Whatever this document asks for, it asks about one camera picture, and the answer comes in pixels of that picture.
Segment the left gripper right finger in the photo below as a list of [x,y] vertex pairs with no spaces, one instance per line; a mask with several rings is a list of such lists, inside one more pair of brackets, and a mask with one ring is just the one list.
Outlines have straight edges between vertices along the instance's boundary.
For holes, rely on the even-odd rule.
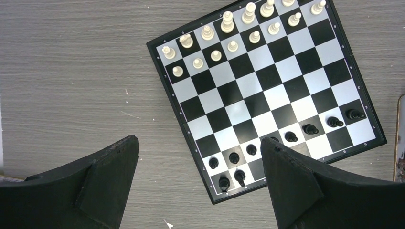
[[404,228],[404,183],[333,167],[272,138],[261,154],[280,229]]

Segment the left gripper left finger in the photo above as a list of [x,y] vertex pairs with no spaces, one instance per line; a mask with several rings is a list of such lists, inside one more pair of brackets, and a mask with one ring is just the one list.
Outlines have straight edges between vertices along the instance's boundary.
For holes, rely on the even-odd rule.
[[134,135],[63,166],[0,184],[3,229],[118,229],[139,158]]

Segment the gold tin with black pieces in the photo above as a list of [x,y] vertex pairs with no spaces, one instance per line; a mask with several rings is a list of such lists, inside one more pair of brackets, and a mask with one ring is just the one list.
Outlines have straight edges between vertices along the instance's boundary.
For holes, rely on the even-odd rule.
[[405,182],[405,95],[401,95],[397,107],[397,124],[394,151],[395,182]]

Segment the black white chess board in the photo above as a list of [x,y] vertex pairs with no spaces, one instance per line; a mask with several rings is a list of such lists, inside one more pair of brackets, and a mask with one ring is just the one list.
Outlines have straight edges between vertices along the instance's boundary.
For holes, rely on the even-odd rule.
[[239,0],[147,47],[213,204],[266,186],[264,138],[328,164],[387,143],[331,0]]

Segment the black chess pawn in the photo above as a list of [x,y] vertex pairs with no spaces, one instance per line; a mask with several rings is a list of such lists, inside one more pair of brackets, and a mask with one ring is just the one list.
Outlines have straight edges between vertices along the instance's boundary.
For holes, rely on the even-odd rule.
[[303,131],[307,135],[316,135],[319,133],[319,129],[315,125],[312,125],[312,124],[307,124],[307,125],[303,126]]
[[240,156],[239,156],[239,154],[238,153],[236,153],[236,152],[232,152],[230,155],[229,155],[229,161],[232,163],[232,164],[238,164],[239,163],[239,160],[240,160]]
[[219,161],[216,157],[211,157],[208,164],[211,169],[216,169],[219,166]]
[[291,131],[286,132],[284,134],[284,137],[288,142],[297,142],[298,141],[298,137],[296,136],[296,134]]
[[247,152],[249,155],[254,156],[254,155],[256,155],[256,153],[257,153],[257,148],[256,148],[256,146],[255,146],[254,144],[249,144],[249,145],[246,147],[246,152]]

